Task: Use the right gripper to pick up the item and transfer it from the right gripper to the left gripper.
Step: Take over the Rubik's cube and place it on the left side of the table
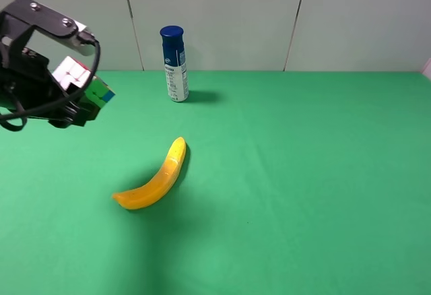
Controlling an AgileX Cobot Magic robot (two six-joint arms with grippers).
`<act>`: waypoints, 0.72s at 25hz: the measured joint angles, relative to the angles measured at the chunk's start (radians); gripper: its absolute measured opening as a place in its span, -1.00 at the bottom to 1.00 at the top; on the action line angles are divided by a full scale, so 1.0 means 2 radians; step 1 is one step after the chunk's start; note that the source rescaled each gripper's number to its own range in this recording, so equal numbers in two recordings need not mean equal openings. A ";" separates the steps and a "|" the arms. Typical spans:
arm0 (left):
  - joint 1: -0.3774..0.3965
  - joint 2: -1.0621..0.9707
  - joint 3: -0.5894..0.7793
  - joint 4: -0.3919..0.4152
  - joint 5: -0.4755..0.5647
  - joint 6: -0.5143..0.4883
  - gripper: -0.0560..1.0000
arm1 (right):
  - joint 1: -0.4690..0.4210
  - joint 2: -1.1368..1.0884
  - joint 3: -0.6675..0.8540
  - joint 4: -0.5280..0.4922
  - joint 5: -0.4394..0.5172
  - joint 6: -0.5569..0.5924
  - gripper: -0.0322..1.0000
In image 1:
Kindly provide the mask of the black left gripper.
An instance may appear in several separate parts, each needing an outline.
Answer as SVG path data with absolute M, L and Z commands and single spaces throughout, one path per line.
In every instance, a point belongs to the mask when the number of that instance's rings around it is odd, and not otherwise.
M 49 60 L 27 47 L 33 33 L 34 27 L 1 14 L 1 106 L 16 111 L 15 101 L 25 109 L 50 102 L 47 112 L 57 114 L 48 123 L 56 128 L 95 120 L 100 107 L 92 104 L 87 90 L 96 76 L 90 69 L 48 71 Z

